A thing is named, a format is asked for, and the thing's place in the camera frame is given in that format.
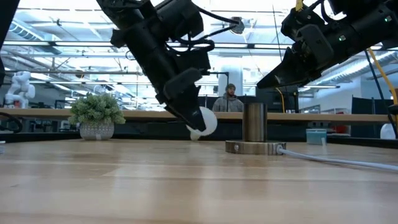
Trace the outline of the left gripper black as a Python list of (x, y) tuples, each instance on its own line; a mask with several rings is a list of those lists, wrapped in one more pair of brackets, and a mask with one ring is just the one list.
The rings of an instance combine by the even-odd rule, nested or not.
[(113, 30), (111, 43), (126, 46), (156, 92), (159, 103), (192, 129), (204, 131), (206, 124), (195, 85), (203, 71), (203, 52), (174, 52), (144, 24)]

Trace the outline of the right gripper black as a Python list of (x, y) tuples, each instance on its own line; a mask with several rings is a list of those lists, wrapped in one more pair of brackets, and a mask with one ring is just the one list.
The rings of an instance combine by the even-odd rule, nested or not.
[(370, 29), (369, 6), (332, 6), (335, 14), (346, 17), (332, 19), (321, 7), (296, 6), (283, 20), (281, 33), (294, 43), (285, 51), (278, 66), (257, 82), (257, 87), (278, 88), (304, 86), (320, 77), (321, 72), (344, 62), (370, 46), (366, 37)]

